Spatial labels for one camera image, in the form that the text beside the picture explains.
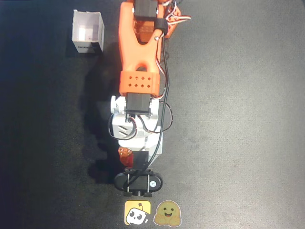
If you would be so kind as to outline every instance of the black cable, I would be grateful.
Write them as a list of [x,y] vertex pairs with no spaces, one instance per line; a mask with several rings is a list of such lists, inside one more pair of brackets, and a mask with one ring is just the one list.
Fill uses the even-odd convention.
[[[166,106],[167,106],[168,110],[170,111],[171,123],[170,123],[170,125],[169,125],[166,129],[162,130],[162,132],[167,131],[167,130],[168,130],[169,128],[171,128],[172,125],[173,125],[173,111],[172,111],[171,107],[170,107],[168,104],[166,104]],[[145,122],[144,122],[144,120],[142,119],[142,117],[141,117],[140,115],[138,115],[138,118],[140,119],[140,121],[141,121],[141,123],[142,123],[142,125],[143,125],[143,129],[144,129],[146,132],[151,133],[151,134],[159,134],[159,133],[160,133],[160,132],[156,132],[156,131],[153,131],[153,130],[149,130],[149,129],[146,127]]]
[[[168,75],[168,67],[167,67],[166,54],[165,54],[164,37],[162,37],[162,46],[163,46],[163,57],[164,57],[165,74],[166,74],[166,77],[167,77],[167,86],[166,86],[166,92],[165,92],[165,96],[164,96],[164,104],[163,104],[163,110],[162,110],[162,115],[161,115],[161,123],[160,123],[160,127],[161,128],[160,128],[160,130],[163,130],[164,116],[165,116],[165,107],[166,107],[166,101],[167,101],[169,87],[170,87],[170,80],[169,80],[169,75]],[[147,164],[144,164],[144,166],[143,166],[143,168],[141,170],[136,170],[135,174],[132,177],[133,179],[131,179],[129,181],[129,183],[127,181],[124,183],[124,185],[123,185],[124,189],[126,189],[128,186],[133,184],[140,176],[142,176],[143,172],[151,165],[151,163],[153,162],[154,158],[157,155],[158,149],[160,147],[161,139],[162,139],[162,133],[160,133],[160,135],[159,135],[159,140],[158,140],[156,149],[155,149],[151,159],[148,161]]]
[[117,138],[117,137],[113,136],[112,133],[111,133],[111,130],[110,130],[110,126],[111,126],[111,123],[112,123],[112,119],[113,119],[113,114],[110,116],[110,118],[109,118],[109,120],[108,120],[108,133],[109,133],[109,135],[110,135],[112,138],[114,138],[114,139],[116,139],[116,140],[120,140],[120,141],[128,141],[128,140],[131,140],[131,139],[133,139],[134,137],[136,137],[136,135],[138,134],[137,123],[135,122],[135,119],[134,119],[134,118],[130,117],[130,120],[132,121],[132,124],[133,124],[133,129],[132,129],[131,133],[132,133],[133,131],[135,131],[134,135],[131,136],[131,133],[130,133],[129,136],[126,136],[126,137],[128,137],[128,138]]

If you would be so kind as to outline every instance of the wire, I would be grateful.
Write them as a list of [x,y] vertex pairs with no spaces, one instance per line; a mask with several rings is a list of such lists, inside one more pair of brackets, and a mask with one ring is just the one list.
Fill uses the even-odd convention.
[[[172,127],[172,124],[173,124],[173,111],[172,111],[171,107],[170,107],[168,104],[166,104],[166,107],[168,108],[168,110],[169,110],[169,112],[170,112],[170,114],[171,114],[171,120],[170,120],[170,125],[169,125],[166,129],[162,130],[162,132],[167,131],[169,128]],[[144,120],[142,119],[142,117],[141,117],[140,115],[138,115],[138,118],[139,118],[140,121],[142,122],[143,129],[144,129],[146,132],[151,133],[151,134],[159,134],[159,133],[160,133],[160,132],[156,132],[156,131],[149,130],[149,129],[146,127],[145,122],[144,122]]]
[[177,3],[176,1],[173,1],[174,2],[174,7],[173,7],[173,10],[165,17],[166,20],[169,19],[169,17],[173,16],[173,13],[175,13],[176,9],[177,9]]
[[160,62],[159,62],[159,60],[158,60],[158,49],[159,49],[158,47],[159,47],[159,42],[158,42],[158,44],[157,44],[156,64],[157,64],[159,70],[160,70],[160,71],[162,72],[162,74],[165,76],[165,86],[164,86],[163,93],[162,93],[161,95],[155,97],[155,99],[162,99],[162,98],[164,97],[165,91],[166,91],[167,76],[166,76],[166,74],[165,74],[165,72],[164,72],[164,69],[162,68],[162,66],[161,66],[161,64],[160,64]]
[[169,25],[175,25],[175,24],[178,24],[178,23],[181,23],[181,22],[185,22],[185,21],[188,21],[188,20],[189,20],[189,19],[171,21],[171,22],[169,22],[168,24],[169,24]]
[[[164,37],[162,37],[162,45],[163,45],[163,57],[164,57],[165,74],[167,76],[167,85],[166,85],[166,91],[165,91],[165,95],[164,95],[164,103],[163,103],[163,110],[162,110],[162,115],[161,115],[160,130],[163,130],[164,116],[165,116],[165,107],[166,107],[166,101],[167,101],[169,87],[170,87],[170,80],[169,80],[168,67],[167,67],[167,60],[166,60],[166,54],[165,54]],[[129,183],[126,180],[126,182],[123,185],[124,189],[126,189],[128,186],[133,184],[143,174],[143,172],[152,164],[152,162],[153,162],[154,158],[156,157],[157,152],[159,150],[161,139],[162,139],[162,133],[159,134],[159,140],[158,140],[156,149],[155,149],[151,159],[148,161],[147,164],[143,165],[143,168],[141,170],[136,170],[136,172],[133,174],[132,180],[130,180]]]
[[162,74],[165,76],[165,86],[164,86],[163,93],[162,93],[161,95],[155,97],[155,99],[162,99],[162,98],[164,97],[165,91],[166,91],[167,76],[166,76],[166,74],[165,74],[165,72],[164,72],[164,70],[163,70],[163,68],[162,68],[162,66],[161,66],[161,64],[160,64],[160,62],[158,61],[158,58],[156,58],[156,63],[157,63],[157,65],[158,65],[158,67],[159,67],[159,70],[160,70],[160,71],[162,72]]
[[[186,16],[186,15],[185,16],[175,15],[174,13],[177,10],[177,2],[174,0],[173,3],[174,3],[173,10],[165,17],[166,20],[168,21],[169,25],[175,25],[175,24],[178,24],[178,23],[181,23],[181,22],[192,19],[190,16]],[[170,17],[176,18],[177,20],[176,21],[170,21],[169,20]]]
[[110,124],[112,124],[112,120],[113,120],[113,114],[112,114],[112,115],[110,116],[109,120],[108,120],[108,133],[109,133],[109,135],[110,135],[112,138],[114,138],[114,139],[116,139],[116,140],[121,140],[121,141],[128,141],[128,140],[131,140],[131,139],[133,139],[134,137],[136,137],[137,134],[138,134],[137,123],[136,123],[136,121],[135,121],[135,119],[134,119],[133,117],[130,117],[129,119],[132,121],[132,124],[133,124],[133,129],[132,129],[131,133],[130,133],[128,136],[126,136],[126,138],[117,138],[117,137],[113,136],[113,135],[111,134],[111,131],[110,131]]
[[166,1],[164,3],[162,3],[163,6],[168,6],[173,0],[169,0],[169,1]]

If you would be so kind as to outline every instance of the robot face sticker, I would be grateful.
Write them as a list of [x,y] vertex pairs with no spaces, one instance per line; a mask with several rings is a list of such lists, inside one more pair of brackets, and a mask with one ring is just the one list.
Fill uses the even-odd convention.
[[164,201],[159,204],[153,222],[159,226],[178,227],[181,225],[181,210],[173,201]]
[[129,225],[136,224],[136,225],[141,225],[144,223],[147,223],[147,213],[145,211],[139,210],[137,208],[132,208],[130,209],[127,217],[126,217],[126,222]]
[[125,203],[125,224],[144,225],[151,213],[149,201],[127,201]]

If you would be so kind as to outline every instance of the screw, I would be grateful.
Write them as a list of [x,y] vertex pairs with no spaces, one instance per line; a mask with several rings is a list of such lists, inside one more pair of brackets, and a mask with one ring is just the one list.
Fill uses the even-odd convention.
[[156,183],[155,181],[151,181],[151,182],[149,183],[149,186],[150,186],[150,187],[156,187],[156,186],[157,186],[157,183]]

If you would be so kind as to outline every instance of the black base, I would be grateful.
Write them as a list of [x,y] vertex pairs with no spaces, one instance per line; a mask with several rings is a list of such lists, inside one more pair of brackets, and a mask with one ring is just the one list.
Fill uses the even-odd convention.
[[128,183],[128,175],[129,180],[132,180],[135,172],[135,169],[126,169],[124,173],[118,174],[114,179],[115,187],[118,190],[123,191],[124,196],[152,197],[153,192],[159,191],[162,188],[163,180],[161,176],[154,173],[152,170],[146,170],[128,189],[125,187],[125,184]]

